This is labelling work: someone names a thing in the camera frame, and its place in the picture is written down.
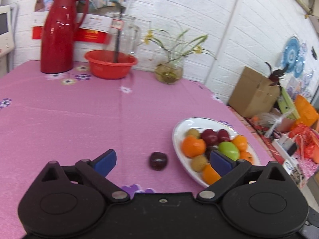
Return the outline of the green apple front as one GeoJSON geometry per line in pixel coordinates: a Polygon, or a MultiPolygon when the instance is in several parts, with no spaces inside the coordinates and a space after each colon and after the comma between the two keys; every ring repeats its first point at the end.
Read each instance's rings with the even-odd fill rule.
{"type": "Polygon", "coordinates": [[[220,153],[232,159],[233,161],[239,159],[239,149],[232,142],[221,142],[218,145],[218,150],[220,153]]]}

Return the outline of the large orange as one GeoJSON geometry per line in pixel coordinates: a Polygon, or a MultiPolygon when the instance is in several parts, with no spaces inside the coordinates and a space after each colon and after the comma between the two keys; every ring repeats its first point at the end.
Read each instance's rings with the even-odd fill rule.
{"type": "Polygon", "coordinates": [[[243,135],[237,135],[231,141],[240,152],[244,152],[248,148],[248,141],[247,138],[243,135]]]}
{"type": "Polygon", "coordinates": [[[211,167],[210,164],[207,164],[202,170],[202,179],[210,186],[220,180],[221,176],[211,167]]]}

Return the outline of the small tan kiwi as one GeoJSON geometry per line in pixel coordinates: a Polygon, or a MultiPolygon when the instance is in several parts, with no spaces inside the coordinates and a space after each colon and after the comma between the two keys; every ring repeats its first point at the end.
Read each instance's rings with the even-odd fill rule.
{"type": "Polygon", "coordinates": [[[205,166],[208,164],[208,160],[205,155],[198,155],[191,161],[191,169],[195,172],[200,173],[205,166]]]}

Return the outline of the pink floral tablecloth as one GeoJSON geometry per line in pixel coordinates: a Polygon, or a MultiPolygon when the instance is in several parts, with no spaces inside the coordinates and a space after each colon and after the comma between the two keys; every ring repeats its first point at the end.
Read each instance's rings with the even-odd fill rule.
{"type": "Polygon", "coordinates": [[[183,119],[205,117],[240,128],[239,120],[203,84],[158,82],[131,70],[119,80],[94,77],[83,64],[54,77],[29,61],[1,79],[1,238],[21,238],[20,199],[51,160],[62,166],[94,159],[108,149],[117,165],[108,179],[158,193],[199,192],[172,145],[183,119]],[[149,157],[165,153],[168,164],[152,170],[149,157]]]}

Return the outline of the white oval plate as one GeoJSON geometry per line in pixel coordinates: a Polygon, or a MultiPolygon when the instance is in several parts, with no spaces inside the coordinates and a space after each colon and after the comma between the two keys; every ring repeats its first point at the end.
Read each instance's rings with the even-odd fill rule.
{"type": "Polygon", "coordinates": [[[253,165],[260,165],[257,153],[246,137],[235,131],[230,125],[209,118],[193,117],[178,123],[172,133],[172,142],[179,161],[188,174],[202,187],[206,188],[219,179],[216,164],[210,153],[220,149],[223,156],[232,160],[248,160],[253,165]]]}

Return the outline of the red plum front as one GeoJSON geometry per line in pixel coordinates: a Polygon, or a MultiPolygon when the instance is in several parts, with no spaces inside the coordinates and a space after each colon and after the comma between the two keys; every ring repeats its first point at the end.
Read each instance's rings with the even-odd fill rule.
{"type": "Polygon", "coordinates": [[[217,138],[218,138],[219,143],[230,141],[230,136],[229,136],[229,133],[226,129],[220,129],[217,132],[217,138]]]}

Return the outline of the red plum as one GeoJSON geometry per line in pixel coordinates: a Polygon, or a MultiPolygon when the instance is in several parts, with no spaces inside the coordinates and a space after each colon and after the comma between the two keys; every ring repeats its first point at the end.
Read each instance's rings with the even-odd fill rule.
{"type": "Polygon", "coordinates": [[[217,138],[218,138],[219,143],[230,141],[230,136],[229,136],[229,133],[226,129],[220,129],[217,132],[217,138]]]}
{"type": "Polygon", "coordinates": [[[201,139],[206,143],[206,146],[214,146],[218,142],[217,132],[213,129],[205,129],[201,133],[201,139]]]}

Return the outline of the brown kiwi fruit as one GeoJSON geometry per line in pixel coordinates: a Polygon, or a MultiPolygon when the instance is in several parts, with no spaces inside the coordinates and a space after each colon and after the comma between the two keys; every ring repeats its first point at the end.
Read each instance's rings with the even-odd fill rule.
{"type": "Polygon", "coordinates": [[[201,133],[199,130],[197,130],[195,128],[191,128],[191,129],[187,130],[187,132],[185,133],[185,136],[194,136],[195,138],[200,138],[201,133]]]}

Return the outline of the red plastic basin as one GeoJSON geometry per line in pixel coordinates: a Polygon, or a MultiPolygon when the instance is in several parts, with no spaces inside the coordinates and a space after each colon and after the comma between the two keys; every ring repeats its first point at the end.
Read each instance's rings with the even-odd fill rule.
{"type": "Polygon", "coordinates": [[[130,69],[137,65],[138,59],[132,55],[118,53],[118,62],[114,63],[114,51],[92,50],[84,55],[89,62],[91,73],[102,79],[122,79],[130,69]]]}

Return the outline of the dark red leafy plant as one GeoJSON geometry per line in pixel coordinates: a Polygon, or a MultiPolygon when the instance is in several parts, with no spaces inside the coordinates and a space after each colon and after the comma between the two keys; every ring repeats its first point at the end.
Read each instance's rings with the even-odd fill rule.
{"type": "Polygon", "coordinates": [[[268,79],[270,80],[269,86],[279,86],[281,87],[280,80],[282,80],[282,77],[285,75],[289,68],[289,64],[287,63],[286,66],[283,69],[278,69],[273,71],[271,65],[268,62],[264,62],[269,70],[270,70],[270,75],[268,79]]]}

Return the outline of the white power strip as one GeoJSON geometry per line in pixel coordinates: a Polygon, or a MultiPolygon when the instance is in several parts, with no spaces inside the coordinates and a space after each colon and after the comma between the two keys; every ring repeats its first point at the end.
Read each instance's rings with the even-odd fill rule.
{"type": "Polygon", "coordinates": [[[293,156],[297,150],[297,144],[292,138],[284,134],[279,139],[274,139],[271,144],[283,159],[283,162],[289,162],[293,166],[297,165],[297,160],[293,156]]]}

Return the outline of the mandarin orange with stem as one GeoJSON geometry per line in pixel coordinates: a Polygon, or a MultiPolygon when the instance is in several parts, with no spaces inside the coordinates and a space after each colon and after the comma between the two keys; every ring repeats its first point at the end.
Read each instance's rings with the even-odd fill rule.
{"type": "Polygon", "coordinates": [[[194,158],[206,151],[206,143],[200,138],[186,136],[181,143],[181,150],[186,157],[194,158]]]}

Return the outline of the green box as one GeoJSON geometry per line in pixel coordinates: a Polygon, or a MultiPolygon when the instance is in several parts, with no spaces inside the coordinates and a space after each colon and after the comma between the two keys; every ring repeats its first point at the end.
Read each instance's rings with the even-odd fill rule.
{"type": "Polygon", "coordinates": [[[299,113],[295,104],[284,88],[281,89],[281,95],[278,97],[277,103],[282,114],[290,112],[290,114],[286,116],[287,118],[292,120],[297,120],[299,118],[299,113]]]}

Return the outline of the bedding wall poster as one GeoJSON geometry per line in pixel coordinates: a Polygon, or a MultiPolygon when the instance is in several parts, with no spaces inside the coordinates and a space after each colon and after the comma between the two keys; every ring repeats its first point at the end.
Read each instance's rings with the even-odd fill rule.
{"type": "MultiPolygon", "coordinates": [[[[131,0],[86,0],[77,1],[77,20],[79,21],[85,9],[88,14],[76,32],[76,41],[89,43],[104,43],[109,32],[110,18],[120,11],[120,7],[127,9],[131,0]]],[[[53,5],[53,0],[37,0],[35,12],[32,16],[32,39],[40,40],[44,22],[53,5]]]]}

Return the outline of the red thermos jug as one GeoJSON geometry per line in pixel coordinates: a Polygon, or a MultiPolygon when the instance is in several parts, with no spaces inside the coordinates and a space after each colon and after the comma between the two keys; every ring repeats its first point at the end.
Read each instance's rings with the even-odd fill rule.
{"type": "Polygon", "coordinates": [[[88,8],[89,0],[53,0],[42,31],[41,72],[56,74],[73,68],[75,34],[88,8]]]}

